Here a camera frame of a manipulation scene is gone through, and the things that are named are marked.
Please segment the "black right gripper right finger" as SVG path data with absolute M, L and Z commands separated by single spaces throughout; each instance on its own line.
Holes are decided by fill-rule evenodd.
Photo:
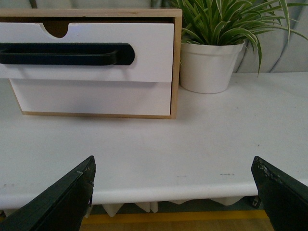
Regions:
M 259 156 L 251 172 L 258 196 L 275 231 L 308 229 L 308 187 Z

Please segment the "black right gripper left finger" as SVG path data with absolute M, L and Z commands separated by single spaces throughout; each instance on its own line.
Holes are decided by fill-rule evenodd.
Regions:
M 78 231 L 92 204 L 96 164 L 89 156 L 0 223 L 2 231 Z

